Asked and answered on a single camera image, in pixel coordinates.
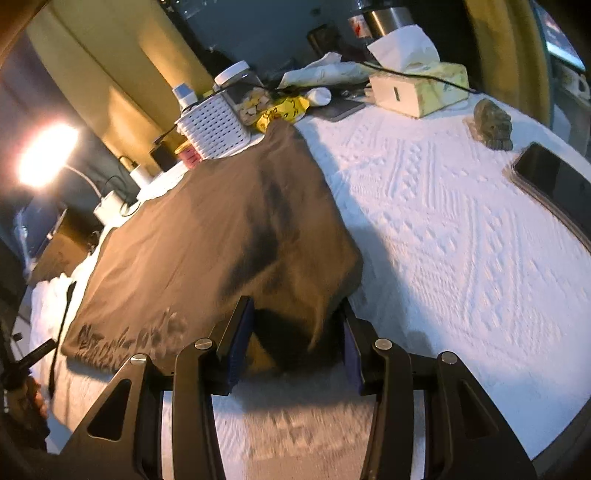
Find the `white desk lamp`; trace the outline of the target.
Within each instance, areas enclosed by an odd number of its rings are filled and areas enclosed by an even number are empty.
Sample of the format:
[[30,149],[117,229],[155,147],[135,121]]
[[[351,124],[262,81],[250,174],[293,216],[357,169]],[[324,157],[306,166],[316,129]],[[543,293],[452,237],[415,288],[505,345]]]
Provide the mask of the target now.
[[18,179],[27,187],[41,189],[53,182],[62,170],[68,170],[81,178],[97,197],[93,215],[105,226],[120,226],[126,209],[123,199],[115,191],[102,193],[86,174],[68,164],[79,136],[79,131],[66,123],[57,122],[42,128],[20,155]]

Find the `yellow snack bag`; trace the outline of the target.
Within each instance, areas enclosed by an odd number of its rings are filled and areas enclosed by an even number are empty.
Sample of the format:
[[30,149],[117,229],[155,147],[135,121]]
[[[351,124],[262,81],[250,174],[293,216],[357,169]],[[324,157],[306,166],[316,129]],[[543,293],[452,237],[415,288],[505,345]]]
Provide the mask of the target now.
[[304,96],[285,97],[280,103],[271,106],[263,111],[256,120],[256,130],[260,133],[266,133],[267,127],[274,120],[284,120],[294,124],[304,117],[311,103]]

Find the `small brown stone figurine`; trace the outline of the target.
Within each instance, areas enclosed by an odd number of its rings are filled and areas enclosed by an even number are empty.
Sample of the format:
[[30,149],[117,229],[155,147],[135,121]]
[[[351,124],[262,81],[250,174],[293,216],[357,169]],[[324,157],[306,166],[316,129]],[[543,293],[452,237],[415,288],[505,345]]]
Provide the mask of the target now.
[[468,126],[474,139],[488,149],[495,151],[513,149],[512,118],[492,100],[485,98],[476,104],[473,116],[468,119]]

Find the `white textured bed cover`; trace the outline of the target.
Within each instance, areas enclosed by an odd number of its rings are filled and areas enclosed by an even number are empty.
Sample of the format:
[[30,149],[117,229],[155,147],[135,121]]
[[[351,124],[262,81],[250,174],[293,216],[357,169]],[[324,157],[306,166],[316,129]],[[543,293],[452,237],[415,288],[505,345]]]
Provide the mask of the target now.
[[[473,138],[473,109],[297,127],[363,254],[356,315],[411,352],[456,352],[547,469],[590,398],[590,254],[507,178],[516,151]],[[213,405],[230,479],[361,473],[373,406],[342,366],[245,379]]]

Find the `yellow tissue box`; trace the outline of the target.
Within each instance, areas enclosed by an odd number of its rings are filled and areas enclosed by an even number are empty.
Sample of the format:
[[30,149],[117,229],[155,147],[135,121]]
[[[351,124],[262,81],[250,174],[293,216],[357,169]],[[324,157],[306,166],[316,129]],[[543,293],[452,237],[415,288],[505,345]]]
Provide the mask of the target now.
[[431,38],[408,25],[370,43],[377,60],[370,89],[377,106],[415,119],[466,100],[472,89],[465,66],[440,59]]

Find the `brown cardboard box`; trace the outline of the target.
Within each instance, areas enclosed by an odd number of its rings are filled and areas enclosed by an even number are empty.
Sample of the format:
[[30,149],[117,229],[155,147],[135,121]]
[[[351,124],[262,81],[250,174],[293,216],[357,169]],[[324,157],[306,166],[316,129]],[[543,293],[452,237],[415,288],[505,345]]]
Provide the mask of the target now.
[[98,246],[103,229],[102,223],[90,222],[76,211],[65,210],[34,257],[27,284],[33,287],[61,274],[70,276]]

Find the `steel thermos cup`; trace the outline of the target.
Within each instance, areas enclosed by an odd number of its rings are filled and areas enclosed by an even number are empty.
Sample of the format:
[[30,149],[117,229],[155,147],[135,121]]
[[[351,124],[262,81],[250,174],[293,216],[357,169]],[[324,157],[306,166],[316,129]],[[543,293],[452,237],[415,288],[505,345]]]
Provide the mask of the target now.
[[406,6],[381,6],[363,10],[363,18],[374,39],[382,38],[394,30],[414,25],[415,20]]

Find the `red candle tin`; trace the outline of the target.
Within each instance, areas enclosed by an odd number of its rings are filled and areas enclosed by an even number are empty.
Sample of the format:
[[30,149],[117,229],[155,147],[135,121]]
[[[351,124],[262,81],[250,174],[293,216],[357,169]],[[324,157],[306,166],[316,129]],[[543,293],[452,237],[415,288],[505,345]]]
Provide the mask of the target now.
[[201,162],[202,158],[190,141],[186,140],[174,151],[177,159],[183,163],[187,169],[192,169]]

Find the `plastic water bottle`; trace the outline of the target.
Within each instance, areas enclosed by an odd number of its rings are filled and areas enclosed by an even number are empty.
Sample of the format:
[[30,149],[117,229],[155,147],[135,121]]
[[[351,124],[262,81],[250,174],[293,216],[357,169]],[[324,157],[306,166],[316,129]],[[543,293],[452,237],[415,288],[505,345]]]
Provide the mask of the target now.
[[372,32],[370,32],[369,25],[365,17],[363,17],[362,12],[356,12],[355,14],[349,16],[349,25],[351,26],[356,38],[360,40],[368,40],[373,38]]

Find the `dark tablet in sleeve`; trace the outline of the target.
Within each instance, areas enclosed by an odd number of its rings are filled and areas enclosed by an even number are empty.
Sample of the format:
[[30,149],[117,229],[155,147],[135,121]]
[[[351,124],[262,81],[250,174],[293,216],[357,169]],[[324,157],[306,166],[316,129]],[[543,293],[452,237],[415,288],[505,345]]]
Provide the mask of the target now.
[[13,221],[13,233],[26,265],[35,262],[51,240],[66,209],[55,205],[30,203],[19,210]]

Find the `white plastic bag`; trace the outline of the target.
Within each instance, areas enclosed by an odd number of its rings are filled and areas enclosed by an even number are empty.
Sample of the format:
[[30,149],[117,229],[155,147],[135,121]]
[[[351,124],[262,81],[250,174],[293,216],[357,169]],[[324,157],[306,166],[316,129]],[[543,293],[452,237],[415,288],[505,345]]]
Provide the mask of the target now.
[[284,73],[277,88],[357,84],[367,81],[370,73],[370,67],[353,61],[342,61],[341,54],[329,52],[304,68]]

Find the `black smartphone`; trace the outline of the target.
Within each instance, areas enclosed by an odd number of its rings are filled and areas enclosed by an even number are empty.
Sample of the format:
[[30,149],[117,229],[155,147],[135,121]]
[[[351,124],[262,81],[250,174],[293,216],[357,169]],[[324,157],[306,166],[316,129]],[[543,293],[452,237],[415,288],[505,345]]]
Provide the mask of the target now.
[[511,164],[510,180],[551,212],[590,251],[590,182],[532,142]]

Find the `dark brown printed t-shirt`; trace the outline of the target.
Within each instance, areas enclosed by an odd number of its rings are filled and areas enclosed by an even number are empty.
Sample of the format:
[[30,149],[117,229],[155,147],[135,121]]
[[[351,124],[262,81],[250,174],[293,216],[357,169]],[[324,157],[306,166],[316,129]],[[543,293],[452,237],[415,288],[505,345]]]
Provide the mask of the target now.
[[113,372],[135,353],[176,355],[252,299],[252,373],[339,358],[337,309],[360,286],[362,254],[300,131],[207,160],[146,201],[99,249],[62,354]]

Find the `white perforated plastic basket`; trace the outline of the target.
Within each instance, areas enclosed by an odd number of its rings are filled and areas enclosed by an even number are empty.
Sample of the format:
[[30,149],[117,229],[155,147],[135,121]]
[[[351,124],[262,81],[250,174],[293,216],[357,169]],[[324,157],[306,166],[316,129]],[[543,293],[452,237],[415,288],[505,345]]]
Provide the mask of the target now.
[[250,142],[249,130],[220,93],[187,107],[175,124],[202,160],[233,155]]

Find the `clear jar with white lid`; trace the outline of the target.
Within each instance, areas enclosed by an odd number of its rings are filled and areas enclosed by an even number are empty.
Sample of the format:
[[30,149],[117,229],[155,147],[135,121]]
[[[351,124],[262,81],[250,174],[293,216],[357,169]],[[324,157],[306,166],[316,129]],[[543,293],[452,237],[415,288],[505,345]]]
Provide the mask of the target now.
[[214,90],[235,110],[242,124],[252,127],[273,104],[259,76],[245,61],[238,61],[214,77]]

